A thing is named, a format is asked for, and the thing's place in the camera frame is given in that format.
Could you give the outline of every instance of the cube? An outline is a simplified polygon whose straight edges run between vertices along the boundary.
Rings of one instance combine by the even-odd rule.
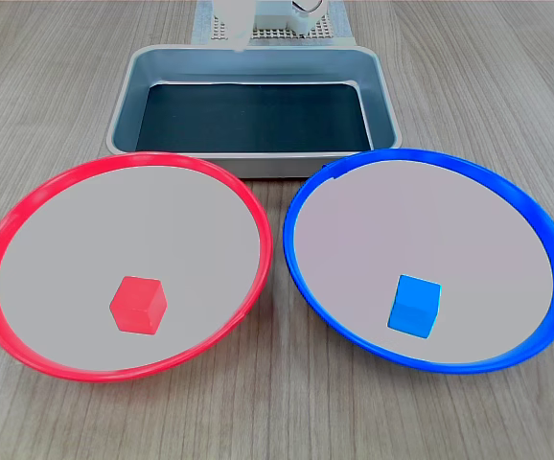
[[[441,285],[401,275],[388,328],[428,338],[439,313]]]
[[[120,331],[155,334],[167,301],[159,280],[126,276],[111,302],[111,313]]]

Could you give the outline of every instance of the table surface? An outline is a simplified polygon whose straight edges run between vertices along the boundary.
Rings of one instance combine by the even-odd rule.
[[[488,167],[554,218],[554,2],[347,4],[381,58],[404,147]],[[130,54],[189,43],[195,4],[0,3],[0,219],[108,155]],[[281,250],[300,182],[250,182],[275,259],[254,310],[169,372],[115,384],[42,376],[0,349],[0,459],[554,459],[554,344],[480,376],[416,372],[329,329]]]

